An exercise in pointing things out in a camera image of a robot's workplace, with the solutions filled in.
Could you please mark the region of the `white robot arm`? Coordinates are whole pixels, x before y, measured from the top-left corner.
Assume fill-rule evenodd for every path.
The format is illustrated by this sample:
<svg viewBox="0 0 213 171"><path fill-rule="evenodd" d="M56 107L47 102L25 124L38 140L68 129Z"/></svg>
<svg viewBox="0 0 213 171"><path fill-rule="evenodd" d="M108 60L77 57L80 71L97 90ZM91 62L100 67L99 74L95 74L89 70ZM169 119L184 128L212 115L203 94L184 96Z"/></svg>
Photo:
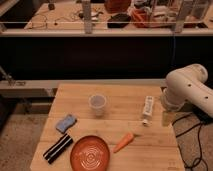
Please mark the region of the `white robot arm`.
<svg viewBox="0 0 213 171"><path fill-rule="evenodd" d="M207 87L208 71L201 64L191 64L169 72L166 88L160 96L164 108L162 125L169 126L177 112L189 101L213 119L213 89Z"/></svg>

